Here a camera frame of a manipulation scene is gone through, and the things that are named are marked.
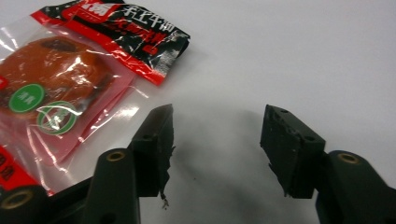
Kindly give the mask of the clear red snack packet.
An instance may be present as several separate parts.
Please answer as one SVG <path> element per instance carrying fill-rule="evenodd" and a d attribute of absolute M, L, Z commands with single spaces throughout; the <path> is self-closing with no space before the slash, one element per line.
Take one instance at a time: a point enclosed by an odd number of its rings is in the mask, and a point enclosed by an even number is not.
<path fill-rule="evenodd" d="M 72 0 L 0 28 L 0 192 L 70 186 L 87 150 L 142 77 L 161 85 L 190 37 L 124 0 Z"/>

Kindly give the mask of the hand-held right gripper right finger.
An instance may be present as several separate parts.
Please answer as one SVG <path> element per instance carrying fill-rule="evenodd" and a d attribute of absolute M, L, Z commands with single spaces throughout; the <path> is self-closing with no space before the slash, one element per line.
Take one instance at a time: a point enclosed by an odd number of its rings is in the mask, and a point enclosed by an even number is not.
<path fill-rule="evenodd" d="M 363 157 L 326 141 L 289 110 L 265 107 L 260 146 L 284 194 L 317 194 L 320 224 L 396 224 L 396 189 Z"/>

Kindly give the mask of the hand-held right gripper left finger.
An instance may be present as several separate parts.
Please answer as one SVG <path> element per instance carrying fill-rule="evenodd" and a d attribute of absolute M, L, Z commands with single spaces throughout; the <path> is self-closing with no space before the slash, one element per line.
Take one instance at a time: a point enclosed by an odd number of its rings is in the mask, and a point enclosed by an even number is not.
<path fill-rule="evenodd" d="M 96 163 L 83 224 L 140 224 L 141 197 L 163 197 L 174 150 L 173 106 L 152 109 L 131 143 Z"/>

